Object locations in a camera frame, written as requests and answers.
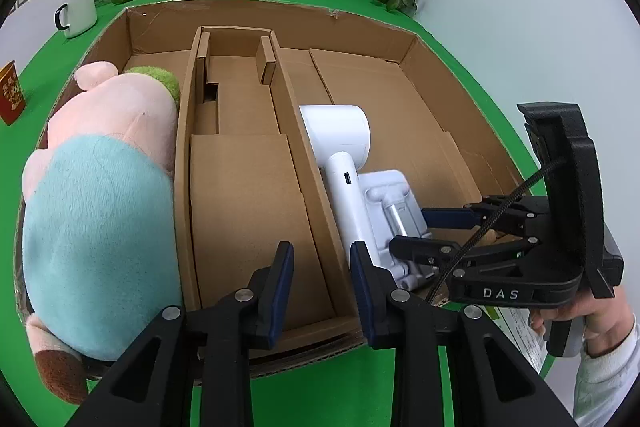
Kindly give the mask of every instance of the plush toy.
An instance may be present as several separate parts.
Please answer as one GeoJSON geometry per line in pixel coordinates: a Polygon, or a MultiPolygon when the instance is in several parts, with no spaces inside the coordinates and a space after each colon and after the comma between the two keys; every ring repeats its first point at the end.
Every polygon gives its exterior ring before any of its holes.
{"type": "Polygon", "coordinates": [[[26,322],[45,386],[87,395],[81,355],[116,360],[167,305],[180,304],[172,172],[178,84],[158,68],[76,71],[84,92],[47,126],[22,175],[26,322]]]}

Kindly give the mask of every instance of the white sleeve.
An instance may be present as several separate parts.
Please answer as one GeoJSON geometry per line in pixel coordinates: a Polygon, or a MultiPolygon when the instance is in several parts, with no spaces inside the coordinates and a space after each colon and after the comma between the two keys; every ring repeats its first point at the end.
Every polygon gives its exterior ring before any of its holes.
{"type": "Polygon", "coordinates": [[[640,327],[607,355],[592,359],[582,350],[575,381],[574,419],[580,427],[604,427],[640,371],[640,327]]]}

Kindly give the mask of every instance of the human hand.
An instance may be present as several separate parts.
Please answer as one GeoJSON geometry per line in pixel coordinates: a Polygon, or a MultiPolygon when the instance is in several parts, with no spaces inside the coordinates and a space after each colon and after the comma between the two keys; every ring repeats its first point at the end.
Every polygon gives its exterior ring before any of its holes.
{"type": "Polygon", "coordinates": [[[531,310],[531,328],[544,335],[544,321],[568,321],[575,317],[585,317],[587,354],[593,358],[606,355],[616,349],[634,327],[633,310],[626,301],[623,287],[617,286],[614,291],[616,296],[611,299],[596,299],[591,289],[581,290],[574,300],[560,308],[531,310]]]}

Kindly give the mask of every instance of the person's arm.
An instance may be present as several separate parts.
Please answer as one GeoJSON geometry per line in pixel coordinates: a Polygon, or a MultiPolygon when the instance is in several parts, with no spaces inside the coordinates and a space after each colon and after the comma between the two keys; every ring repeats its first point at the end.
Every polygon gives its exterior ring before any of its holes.
{"type": "Polygon", "coordinates": [[[622,287],[612,299],[578,293],[564,307],[531,312],[531,327],[545,331],[545,320],[584,316],[584,348],[575,382],[574,419],[580,427],[604,427],[638,377],[640,328],[622,287]]]}

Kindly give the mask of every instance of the metal screw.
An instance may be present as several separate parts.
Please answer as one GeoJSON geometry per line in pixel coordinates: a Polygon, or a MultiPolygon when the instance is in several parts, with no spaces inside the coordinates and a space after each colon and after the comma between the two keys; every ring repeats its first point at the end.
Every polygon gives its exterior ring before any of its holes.
{"type": "Polygon", "coordinates": [[[167,321],[172,321],[180,316],[180,308],[178,306],[167,306],[162,310],[162,318],[167,321]]]}
{"type": "Polygon", "coordinates": [[[234,297],[238,302],[247,302],[254,298],[254,293],[249,288],[242,288],[236,292],[234,297]]]}
{"type": "Polygon", "coordinates": [[[467,306],[465,308],[465,315],[467,317],[469,317],[470,319],[473,320],[478,320],[480,317],[482,317],[482,310],[475,305],[471,305],[471,306],[467,306]]]}
{"type": "Polygon", "coordinates": [[[391,298],[396,302],[407,302],[409,297],[411,297],[411,293],[400,288],[391,292],[391,298]]]}

